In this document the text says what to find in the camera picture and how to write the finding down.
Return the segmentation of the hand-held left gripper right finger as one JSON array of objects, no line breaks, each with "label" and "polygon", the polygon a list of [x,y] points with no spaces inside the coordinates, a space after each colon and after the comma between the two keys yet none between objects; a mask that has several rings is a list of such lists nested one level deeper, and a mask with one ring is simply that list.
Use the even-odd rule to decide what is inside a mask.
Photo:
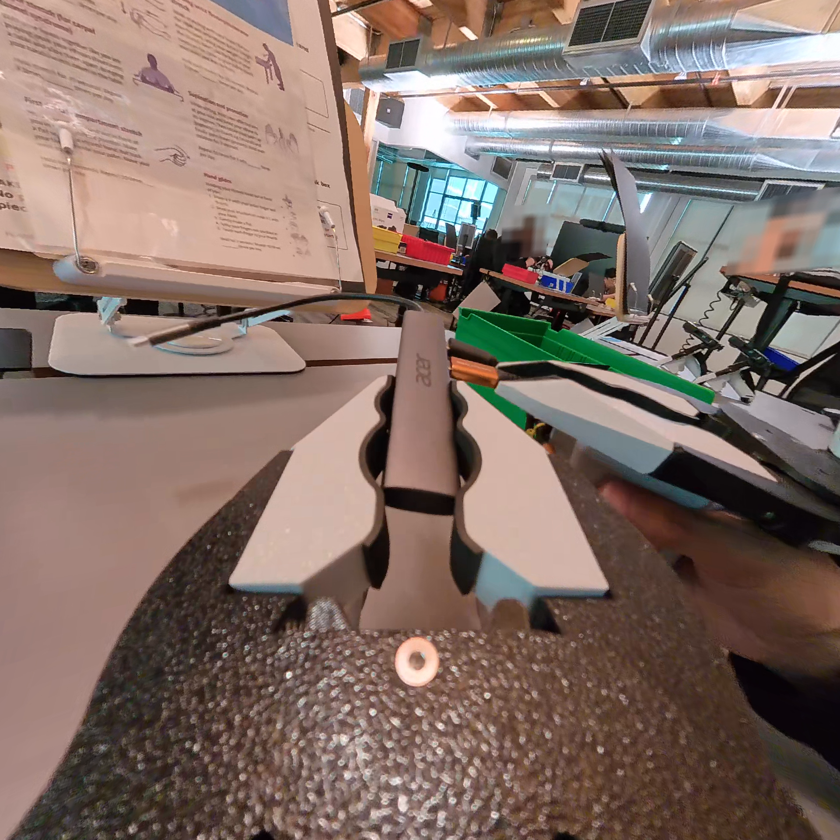
[{"label": "hand-held left gripper right finger", "polygon": [[469,385],[450,386],[459,488],[450,570],[491,612],[602,599],[610,585],[547,452]]}]

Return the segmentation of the silver air duct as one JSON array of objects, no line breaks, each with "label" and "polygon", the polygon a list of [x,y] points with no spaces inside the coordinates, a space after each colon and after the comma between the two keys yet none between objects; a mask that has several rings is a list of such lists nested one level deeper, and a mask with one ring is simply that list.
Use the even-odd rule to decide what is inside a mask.
[{"label": "silver air duct", "polygon": [[472,154],[558,160],[549,144],[598,148],[655,146],[713,151],[836,153],[836,108],[671,108],[591,111],[448,112],[448,133],[467,137]]}]

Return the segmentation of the green plastic bin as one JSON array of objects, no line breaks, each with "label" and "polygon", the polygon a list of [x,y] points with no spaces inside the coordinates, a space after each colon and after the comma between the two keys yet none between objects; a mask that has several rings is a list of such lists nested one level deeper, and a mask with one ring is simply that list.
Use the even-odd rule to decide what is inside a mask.
[{"label": "green plastic bin", "polygon": [[[677,375],[662,371],[644,361],[635,360],[569,330],[555,332],[545,322],[516,318],[506,314],[462,310],[456,339],[493,355],[497,362],[561,361],[599,364],[610,371],[655,382],[711,404],[711,392],[703,386],[687,383]],[[467,384],[460,381],[453,383]],[[477,385],[469,385],[503,416],[525,419],[532,416],[497,392],[497,369],[479,375]]]}]

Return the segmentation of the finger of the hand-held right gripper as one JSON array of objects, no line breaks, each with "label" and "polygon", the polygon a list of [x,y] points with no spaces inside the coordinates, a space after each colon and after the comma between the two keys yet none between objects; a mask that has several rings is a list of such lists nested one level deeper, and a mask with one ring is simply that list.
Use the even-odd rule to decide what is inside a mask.
[{"label": "finger of the hand-held right gripper", "polygon": [[572,382],[589,392],[672,422],[706,422],[718,414],[715,404],[665,385],[610,371],[604,365],[536,360],[500,362],[497,366],[498,386],[503,382],[548,381]]},{"label": "finger of the hand-held right gripper", "polygon": [[570,380],[502,381],[497,392],[579,444],[651,474],[676,446],[698,449],[699,429]]}]

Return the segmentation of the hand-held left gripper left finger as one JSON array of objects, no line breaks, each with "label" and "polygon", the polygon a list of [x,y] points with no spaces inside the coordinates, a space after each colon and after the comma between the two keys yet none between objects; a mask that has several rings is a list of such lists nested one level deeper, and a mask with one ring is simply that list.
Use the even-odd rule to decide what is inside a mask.
[{"label": "hand-held left gripper left finger", "polygon": [[394,385],[392,374],[377,378],[294,445],[228,579],[233,590],[329,601],[360,627],[389,564],[379,478]]}]

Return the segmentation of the person's right hand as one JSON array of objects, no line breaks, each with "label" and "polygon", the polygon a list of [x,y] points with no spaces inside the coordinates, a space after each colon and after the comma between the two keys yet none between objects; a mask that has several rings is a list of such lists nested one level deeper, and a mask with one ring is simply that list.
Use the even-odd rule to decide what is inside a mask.
[{"label": "person's right hand", "polygon": [[675,572],[711,637],[729,652],[792,675],[838,672],[839,569],[723,511],[694,511],[612,479],[602,497]]}]

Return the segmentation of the large red plastic bin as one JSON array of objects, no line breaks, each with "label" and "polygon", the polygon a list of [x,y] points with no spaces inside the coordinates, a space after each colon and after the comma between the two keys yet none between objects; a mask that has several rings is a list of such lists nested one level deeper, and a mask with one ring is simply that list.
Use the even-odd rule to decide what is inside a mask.
[{"label": "large red plastic bin", "polygon": [[455,253],[445,245],[408,234],[402,236],[401,246],[405,257],[439,266],[448,266]]}]

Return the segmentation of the large silver duct with vents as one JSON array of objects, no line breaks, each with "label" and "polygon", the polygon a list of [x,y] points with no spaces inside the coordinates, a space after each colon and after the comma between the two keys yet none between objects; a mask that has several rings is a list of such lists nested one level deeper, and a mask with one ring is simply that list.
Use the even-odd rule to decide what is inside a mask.
[{"label": "large silver duct with vents", "polygon": [[382,91],[838,65],[838,2],[579,2],[571,24],[435,48],[394,41],[360,63]]}]

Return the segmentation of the silver duct with small vents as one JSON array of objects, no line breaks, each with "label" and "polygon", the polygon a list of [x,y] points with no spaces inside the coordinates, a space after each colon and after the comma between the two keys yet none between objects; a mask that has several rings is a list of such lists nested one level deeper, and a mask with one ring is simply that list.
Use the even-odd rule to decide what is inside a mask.
[{"label": "silver duct with small vents", "polygon": [[838,148],[689,147],[470,136],[465,153],[528,162],[538,177],[585,186],[608,186],[604,158],[612,155],[646,193],[704,197],[731,203],[812,193],[838,187]]}]

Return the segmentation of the large black monitor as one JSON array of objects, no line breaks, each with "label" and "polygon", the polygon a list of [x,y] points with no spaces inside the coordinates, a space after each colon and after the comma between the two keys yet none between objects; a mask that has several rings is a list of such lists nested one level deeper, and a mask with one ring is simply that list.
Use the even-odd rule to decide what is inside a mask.
[{"label": "large black monitor", "polygon": [[617,241],[624,232],[622,224],[592,219],[579,222],[566,220],[560,227],[550,258],[554,267],[570,259],[582,259],[589,264],[595,263],[599,268],[614,268]]}]

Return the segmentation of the small black monitor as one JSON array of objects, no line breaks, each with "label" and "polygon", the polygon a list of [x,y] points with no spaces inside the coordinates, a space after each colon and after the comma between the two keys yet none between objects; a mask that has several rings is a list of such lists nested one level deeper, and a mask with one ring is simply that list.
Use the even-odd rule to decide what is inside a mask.
[{"label": "small black monitor", "polygon": [[697,251],[682,240],[673,245],[650,281],[649,294],[654,304],[670,297],[696,255]]}]

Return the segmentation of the instruction sheet on stand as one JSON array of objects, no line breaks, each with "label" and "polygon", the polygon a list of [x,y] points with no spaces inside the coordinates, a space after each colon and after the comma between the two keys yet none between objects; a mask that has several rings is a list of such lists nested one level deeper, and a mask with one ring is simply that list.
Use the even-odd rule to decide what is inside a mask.
[{"label": "instruction sheet on stand", "polygon": [[328,2],[2,1],[2,249],[90,296],[48,364],[77,376],[297,373],[238,315],[140,346],[131,300],[273,306],[372,291]]}]

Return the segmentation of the grey tilted panel stand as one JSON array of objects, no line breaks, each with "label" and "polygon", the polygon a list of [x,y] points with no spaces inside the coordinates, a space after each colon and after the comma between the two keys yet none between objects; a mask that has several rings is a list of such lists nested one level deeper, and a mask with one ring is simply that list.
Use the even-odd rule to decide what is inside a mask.
[{"label": "grey tilted panel stand", "polygon": [[621,207],[625,227],[616,244],[615,315],[620,322],[646,324],[650,320],[651,265],[637,185],[632,173],[613,153],[603,150],[601,160]]}]

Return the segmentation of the black table grommet cover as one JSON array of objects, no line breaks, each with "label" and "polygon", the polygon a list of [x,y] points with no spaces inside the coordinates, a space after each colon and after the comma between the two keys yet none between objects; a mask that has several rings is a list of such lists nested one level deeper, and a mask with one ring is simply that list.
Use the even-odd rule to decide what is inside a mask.
[{"label": "black table grommet cover", "polygon": [[33,339],[26,329],[1,328],[1,376],[33,369]]}]

